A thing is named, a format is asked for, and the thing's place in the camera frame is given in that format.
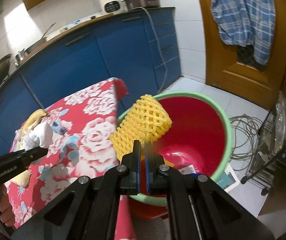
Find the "yellow foam fruit net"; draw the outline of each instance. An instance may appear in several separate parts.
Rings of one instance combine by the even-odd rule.
[[[155,142],[171,128],[171,125],[168,113],[157,100],[151,95],[141,96],[141,99],[130,108],[117,130],[110,135],[117,158],[121,161],[123,155],[132,152],[134,140],[139,140],[142,144]]]

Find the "green bucket rim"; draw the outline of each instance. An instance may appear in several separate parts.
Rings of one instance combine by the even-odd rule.
[[[223,123],[223,126],[224,126],[224,132],[226,135],[225,136],[226,144],[224,147],[224,152],[222,155],[222,159],[219,163],[219,166],[216,168],[215,172],[211,175],[211,179],[216,182],[216,180],[219,178],[221,173],[225,170],[230,160],[231,154],[232,154],[232,128],[231,128],[230,120],[227,114],[222,109],[222,107],[219,106],[219,104],[216,103],[213,99],[209,98],[206,95],[200,94],[200,93],[187,92],[187,91],[176,91],[176,92],[162,93],[162,94],[154,96],[156,100],[160,100],[164,98],[171,98],[171,97],[191,97],[191,98],[202,100],[208,103],[210,106],[212,106],[213,109],[218,114],[218,116],[220,117]],[[129,110],[126,110],[124,113],[122,113],[118,117],[118,124],[122,122],[122,120],[125,118],[128,111]],[[161,206],[161,207],[166,206],[165,197],[152,197],[152,196],[148,196],[142,193],[139,193],[138,195],[130,195],[130,197],[144,204],[153,205],[153,206]]]

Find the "human hand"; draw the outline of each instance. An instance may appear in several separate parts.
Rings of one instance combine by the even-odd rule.
[[[15,216],[13,213],[13,208],[9,203],[8,195],[6,192],[6,187],[2,185],[2,199],[0,201],[0,220],[5,223],[6,226],[11,227],[15,224]]]

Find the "caster wheel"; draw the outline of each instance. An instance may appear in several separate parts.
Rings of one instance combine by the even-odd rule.
[[[240,180],[241,184],[245,184],[247,181],[248,181],[248,177],[247,177],[247,176],[244,176],[244,177]]]
[[[262,189],[261,195],[265,196],[268,192],[269,192],[269,190],[265,187],[264,189]]]

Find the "kettle control panel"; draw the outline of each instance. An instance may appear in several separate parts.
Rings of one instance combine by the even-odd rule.
[[[107,13],[116,12],[120,9],[120,3],[118,1],[112,1],[105,4],[104,9]]]

